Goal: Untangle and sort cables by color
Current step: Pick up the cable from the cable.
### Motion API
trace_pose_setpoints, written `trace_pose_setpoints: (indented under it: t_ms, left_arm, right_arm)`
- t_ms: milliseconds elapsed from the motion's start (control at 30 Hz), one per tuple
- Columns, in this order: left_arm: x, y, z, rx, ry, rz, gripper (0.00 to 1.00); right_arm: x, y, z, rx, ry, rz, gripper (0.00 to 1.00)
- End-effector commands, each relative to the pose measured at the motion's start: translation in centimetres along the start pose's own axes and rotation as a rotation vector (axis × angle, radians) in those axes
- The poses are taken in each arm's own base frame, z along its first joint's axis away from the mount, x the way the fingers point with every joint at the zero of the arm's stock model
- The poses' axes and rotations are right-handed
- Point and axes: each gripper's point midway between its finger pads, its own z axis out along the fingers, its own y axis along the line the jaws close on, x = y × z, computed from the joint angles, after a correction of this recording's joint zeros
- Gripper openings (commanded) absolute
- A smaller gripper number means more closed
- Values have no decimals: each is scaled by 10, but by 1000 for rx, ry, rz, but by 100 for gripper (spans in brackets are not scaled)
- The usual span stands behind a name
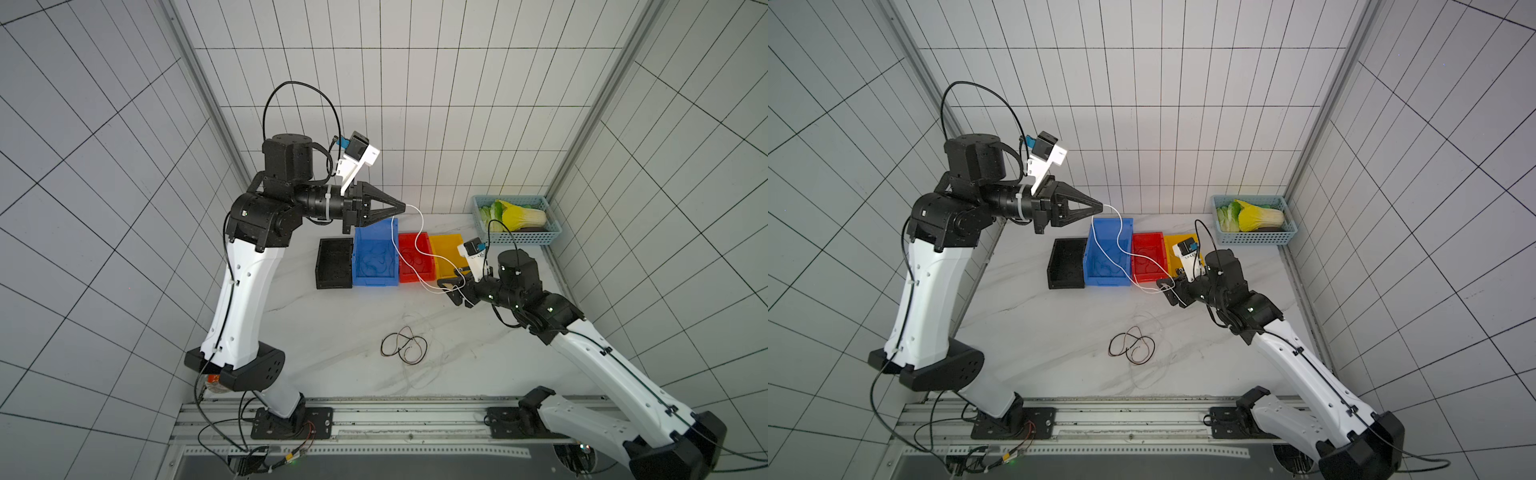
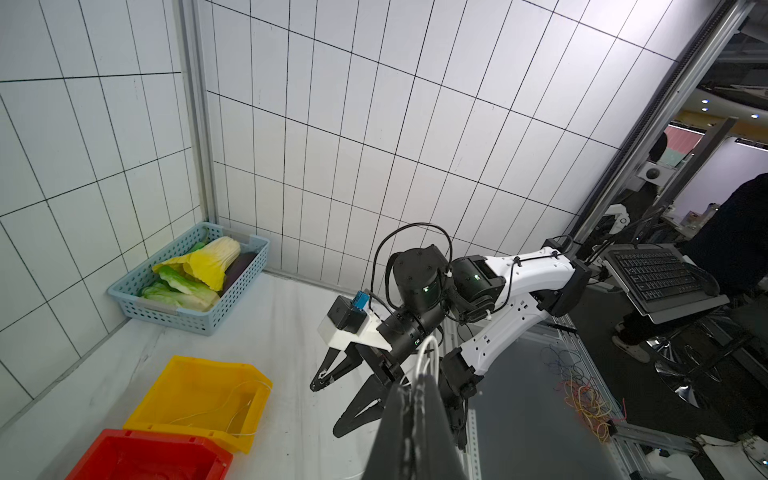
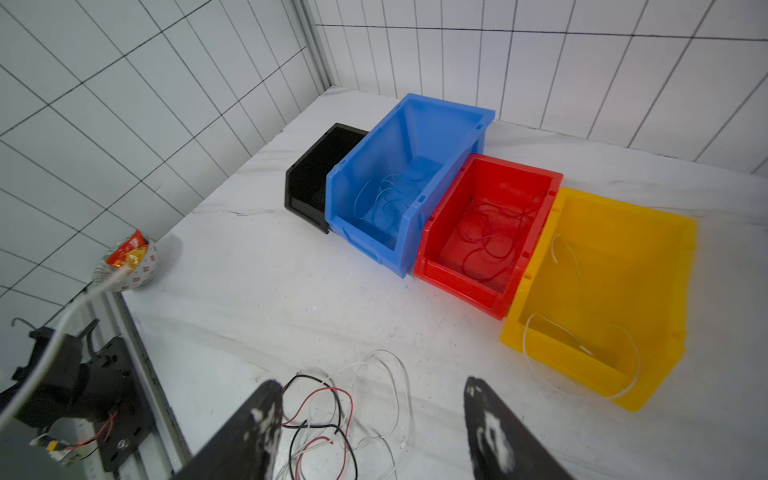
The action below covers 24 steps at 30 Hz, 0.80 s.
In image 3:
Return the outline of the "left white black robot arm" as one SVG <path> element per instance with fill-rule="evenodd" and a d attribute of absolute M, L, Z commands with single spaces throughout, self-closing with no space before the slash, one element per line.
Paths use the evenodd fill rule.
<path fill-rule="evenodd" d="M 11 398 L 9 403 L 1 412 L 1 430 L 4 430 L 10 423 L 11 419 L 20 411 L 20 409 L 27 403 L 33 393 L 37 390 L 51 366 L 56 360 L 58 353 L 64 342 L 64 337 L 67 334 L 69 323 L 71 322 L 73 315 L 77 313 L 80 308 L 93 298 L 101 295 L 102 293 L 110 290 L 114 285 L 122 282 L 132 272 L 132 269 L 125 265 L 114 271 L 106 278 L 105 281 L 98 283 L 94 288 L 89 289 L 86 293 L 78 295 L 70 304 L 68 304 L 61 315 L 61 318 L 57 324 L 57 328 L 54 331 L 48 345 L 43 350 L 42 356 L 38 363 L 35 365 L 31 374 L 23 382 L 17 393 Z"/>

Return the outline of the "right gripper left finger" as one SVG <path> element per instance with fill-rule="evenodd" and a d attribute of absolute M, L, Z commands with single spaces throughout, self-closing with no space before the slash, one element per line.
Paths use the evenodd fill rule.
<path fill-rule="evenodd" d="M 282 432 L 283 387 L 267 380 L 176 479 L 271 479 Z"/>

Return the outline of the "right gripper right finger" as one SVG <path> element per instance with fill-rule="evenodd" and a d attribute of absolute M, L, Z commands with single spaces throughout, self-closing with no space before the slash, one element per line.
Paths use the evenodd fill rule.
<path fill-rule="evenodd" d="M 476 479 L 571 477 L 484 380 L 467 378 L 464 415 Z"/>

